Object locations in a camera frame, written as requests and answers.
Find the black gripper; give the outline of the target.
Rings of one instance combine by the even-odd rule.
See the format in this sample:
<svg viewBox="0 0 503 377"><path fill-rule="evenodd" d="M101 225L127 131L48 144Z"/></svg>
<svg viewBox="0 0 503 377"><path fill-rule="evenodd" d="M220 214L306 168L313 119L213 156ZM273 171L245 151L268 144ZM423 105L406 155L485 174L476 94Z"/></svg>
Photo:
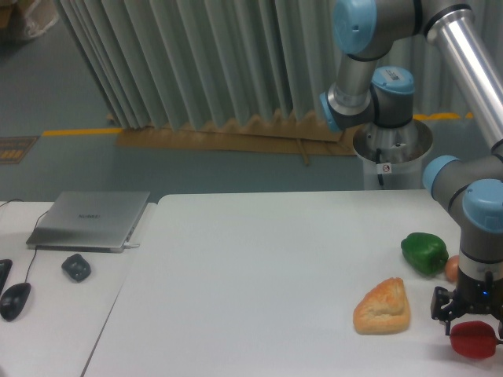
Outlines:
<svg viewBox="0 0 503 377"><path fill-rule="evenodd" d="M482 280L477 280L459 270L454 291L434 288L430 313L433 320L444 326L445 335L450 335L451 324L458 317L491 315L499 320L498 335L503 339L502 279L496 280L492 272L486 272Z"/></svg>

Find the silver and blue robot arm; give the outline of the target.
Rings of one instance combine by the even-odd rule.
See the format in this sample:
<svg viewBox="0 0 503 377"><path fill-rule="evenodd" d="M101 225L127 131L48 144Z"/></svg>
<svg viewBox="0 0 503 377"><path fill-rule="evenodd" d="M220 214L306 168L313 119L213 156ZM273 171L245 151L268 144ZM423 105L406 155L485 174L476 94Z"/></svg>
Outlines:
<svg viewBox="0 0 503 377"><path fill-rule="evenodd" d="M422 35L446 62L480 125L490 156L430 162L424 187L460 226L460 265L453 291L437 287L431 316L453 334L467 314L502 317L502 79L463 1L339 1L333 34L343 56L336 81L320 97L329 126L370 124L398 130L412 121L412 76L392 77L379 62L400 40Z"/></svg>

